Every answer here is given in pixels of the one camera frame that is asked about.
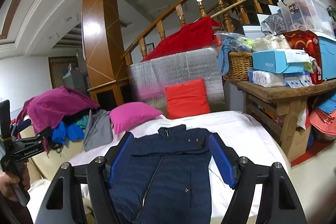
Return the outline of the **person's left hand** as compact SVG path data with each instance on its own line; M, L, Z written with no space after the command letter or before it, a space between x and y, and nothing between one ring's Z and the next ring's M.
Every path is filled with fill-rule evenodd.
M6 201L18 202L17 195L12 189L12 186L18 184L19 181L22 182L26 191L28 191L29 188L31 187L30 174L27 168L27 162L28 160L25 160L25 167L21 171L21 178L19 178L18 176L15 176L11 172L3 172L1 170L1 175L0 175L1 194L4 196Z

